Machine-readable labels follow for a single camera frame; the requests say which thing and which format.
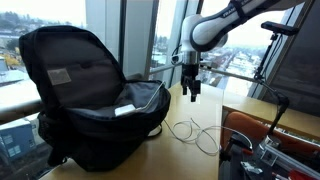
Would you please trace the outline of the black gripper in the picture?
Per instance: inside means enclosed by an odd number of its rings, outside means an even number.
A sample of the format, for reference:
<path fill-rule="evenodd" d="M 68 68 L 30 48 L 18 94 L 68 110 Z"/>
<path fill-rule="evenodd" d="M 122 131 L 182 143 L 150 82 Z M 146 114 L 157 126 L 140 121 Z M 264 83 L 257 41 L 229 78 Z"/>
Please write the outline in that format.
<path fill-rule="evenodd" d="M 191 90 L 191 102 L 195 102 L 197 95 L 201 93 L 196 76 L 199 72 L 200 55 L 196 51 L 185 51 L 182 53 L 182 94 L 187 95 L 187 87 Z"/>

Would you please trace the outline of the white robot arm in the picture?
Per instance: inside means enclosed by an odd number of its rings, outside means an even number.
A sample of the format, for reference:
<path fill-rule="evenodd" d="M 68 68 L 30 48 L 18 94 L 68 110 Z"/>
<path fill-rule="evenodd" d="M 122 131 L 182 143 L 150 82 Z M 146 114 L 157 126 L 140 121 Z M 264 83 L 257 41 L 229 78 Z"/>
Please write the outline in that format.
<path fill-rule="evenodd" d="M 195 102 L 201 92 L 201 81 L 196 79 L 201 52 L 221 46 L 229 31 L 246 23 L 249 19 L 268 11 L 279 11 L 300 5 L 307 0 L 230 0 L 221 11 L 203 17 L 194 14 L 186 17 L 181 29 L 183 94 L 191 92 Z"/>

